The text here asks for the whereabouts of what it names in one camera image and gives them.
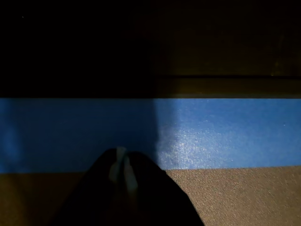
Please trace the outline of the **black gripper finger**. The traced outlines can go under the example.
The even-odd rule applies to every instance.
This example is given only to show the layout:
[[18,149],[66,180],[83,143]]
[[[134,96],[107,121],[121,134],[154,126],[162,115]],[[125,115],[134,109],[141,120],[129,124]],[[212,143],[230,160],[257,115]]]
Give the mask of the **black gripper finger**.
[[127,154],[137,181],[131,226],[203,226],[188,195],[153,160],[140,152]]
[[106,226],[106,210],[115,191],[109,172],[123,155],[123,147],[106,150],[65,199],[50,225]]

